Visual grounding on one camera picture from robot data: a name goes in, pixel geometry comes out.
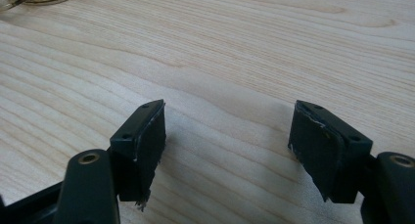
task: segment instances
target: wood grain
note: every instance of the wood grain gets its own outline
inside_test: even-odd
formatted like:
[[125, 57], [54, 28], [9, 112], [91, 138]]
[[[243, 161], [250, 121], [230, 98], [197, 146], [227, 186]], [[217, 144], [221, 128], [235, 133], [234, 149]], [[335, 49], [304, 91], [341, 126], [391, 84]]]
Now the wood grain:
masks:
[[296, 99], [415, 157], [415, 0], [70, 0], [0, 14], [0, 193], [18, 201], [164, 99], [167, 147], [122, 223], [361, 223], [287, 150]]

